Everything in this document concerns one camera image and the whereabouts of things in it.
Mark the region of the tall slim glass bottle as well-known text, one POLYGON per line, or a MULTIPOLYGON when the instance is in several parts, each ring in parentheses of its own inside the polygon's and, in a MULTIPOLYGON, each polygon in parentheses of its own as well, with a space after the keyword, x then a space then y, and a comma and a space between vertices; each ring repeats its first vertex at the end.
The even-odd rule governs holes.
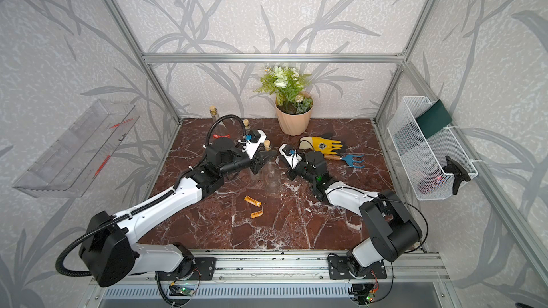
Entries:
POLYGON ((281 175, 278 167, 279 152, 272 147, 269 140, 265 140, 263 144, 268 154, 268 160, 261 169, 261 181, 265 192, 274 195, 281 189, 281 175))

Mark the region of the short glass bottle gold label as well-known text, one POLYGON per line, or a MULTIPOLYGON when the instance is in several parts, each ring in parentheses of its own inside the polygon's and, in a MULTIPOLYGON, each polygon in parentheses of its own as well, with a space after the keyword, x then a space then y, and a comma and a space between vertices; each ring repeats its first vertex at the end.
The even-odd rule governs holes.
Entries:
POLYGON ((243 124, 244 124, 244 127, 245 127, 245 134, 246 135, 251 135, 251 123, 249 122, 249 120, 244 119, 243 124))

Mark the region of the peeled white label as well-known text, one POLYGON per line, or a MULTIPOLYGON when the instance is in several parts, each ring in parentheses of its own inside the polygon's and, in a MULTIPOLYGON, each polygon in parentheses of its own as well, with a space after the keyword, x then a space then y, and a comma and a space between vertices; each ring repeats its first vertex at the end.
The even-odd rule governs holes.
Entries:
POLYGON ((262 205, 262 202, 257 201, 257 200, 255 200, 255 199, 249 197, 248 195, 245 196, 244 201, 247 202, 247 203, 249 203, 249 204, 251 204, 251 205, 254 205, 255 207, 258 207, 258 208, 260 208, 261 205, 262 205))

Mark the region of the peeled gold label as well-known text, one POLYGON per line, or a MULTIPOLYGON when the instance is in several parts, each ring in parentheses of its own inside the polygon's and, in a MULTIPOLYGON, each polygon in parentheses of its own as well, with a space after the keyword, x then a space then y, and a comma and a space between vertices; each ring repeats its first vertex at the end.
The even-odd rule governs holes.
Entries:
POLYGON ((261 217, 263 214, 264 214, 264 210, 261 209, 260 211, 252 212, 252 213, 251 213, 251 218, 252 218, 252 219, 256 219, 256 218, 261 217))

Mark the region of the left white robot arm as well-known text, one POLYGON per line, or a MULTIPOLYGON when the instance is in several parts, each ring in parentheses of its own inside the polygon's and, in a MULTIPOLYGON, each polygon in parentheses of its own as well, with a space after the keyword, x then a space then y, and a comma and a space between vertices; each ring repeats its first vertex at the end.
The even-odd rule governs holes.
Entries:
POLYGON ((92 276, 100 287, 110 287, 129 275, 189 271, 193 255, 184 246, 142 245, 140 239, 213 194, 227 175, 246 168, 258 173, 276 154, 264 149, 266 139, 263 131, 251 131, 239 148, 229 138, 218 138, 206 147, 204 159, 168 189, 114 215, 105 211, 94 215, 86 233, 58 256, 57 272, 67 277, 92 276))

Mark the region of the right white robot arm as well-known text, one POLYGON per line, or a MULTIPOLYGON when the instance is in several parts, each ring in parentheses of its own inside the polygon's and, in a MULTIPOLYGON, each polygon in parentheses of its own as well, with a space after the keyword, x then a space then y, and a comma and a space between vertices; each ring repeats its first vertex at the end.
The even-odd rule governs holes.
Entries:
POLYGON ((355 277, 364 277, 369 266, 393 262, 422 238, 422 230, 395 192, 364 191, 332 177, 324 155, 319 151, 298 153, 283 145, 280 154, 288 165, 288 177, 301 177, 310 184, 320 202, 344 208, 361 216, 368 238, 347 252, 347 264, 355 277))

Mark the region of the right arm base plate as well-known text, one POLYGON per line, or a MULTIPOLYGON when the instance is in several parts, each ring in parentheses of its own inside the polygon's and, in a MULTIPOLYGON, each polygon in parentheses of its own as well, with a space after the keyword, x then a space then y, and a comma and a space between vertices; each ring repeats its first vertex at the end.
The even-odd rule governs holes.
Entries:
POLYGON ((372 263, 366 268, 348 256, 330 252, 327 256, 330 279, 387 279, 383 260, 372 263))

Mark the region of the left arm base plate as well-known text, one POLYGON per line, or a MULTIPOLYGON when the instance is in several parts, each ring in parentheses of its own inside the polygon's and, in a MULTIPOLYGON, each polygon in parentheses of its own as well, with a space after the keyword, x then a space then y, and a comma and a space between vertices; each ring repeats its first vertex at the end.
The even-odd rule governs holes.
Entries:
POLYGON ((188 277, 191 281, 211 281, 215 272, 216 258, 195 258, 192 273, 188 277))

